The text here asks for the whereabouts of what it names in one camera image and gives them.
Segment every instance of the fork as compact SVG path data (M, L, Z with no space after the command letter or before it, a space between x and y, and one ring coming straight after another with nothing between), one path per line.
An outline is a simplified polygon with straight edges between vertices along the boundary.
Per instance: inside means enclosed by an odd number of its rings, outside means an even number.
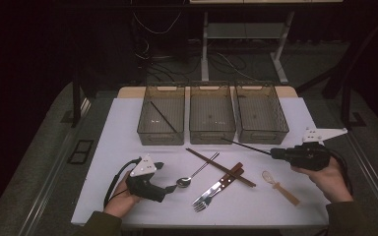
M242 168L237 169L234 173L241 175L244 172ZM216 196L218 193L222 192L229 184L231 184L235 180L234 177L225 174L221 179L220 179L220 187L217 188L216 191L210 193L203 201L199 202L198 204L194 205L193 208L196 212L199 212L201 210L206 209L210 203L213 200L213 197Z

